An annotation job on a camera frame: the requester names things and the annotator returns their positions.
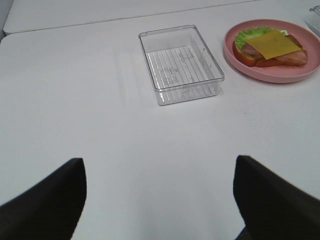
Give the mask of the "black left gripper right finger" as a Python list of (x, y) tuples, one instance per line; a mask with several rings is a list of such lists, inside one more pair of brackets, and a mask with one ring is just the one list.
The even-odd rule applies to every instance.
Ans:
[(250, 156), (236, 159), (233, 196), (245, 224), (238, 240), (320, 238), (320, 201)]

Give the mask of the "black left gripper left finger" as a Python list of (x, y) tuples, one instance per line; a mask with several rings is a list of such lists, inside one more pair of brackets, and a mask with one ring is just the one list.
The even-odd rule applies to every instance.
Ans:
[(72, 158), (0, 207), (2, 240), (70, 240), (87, 198), (82, 158)]

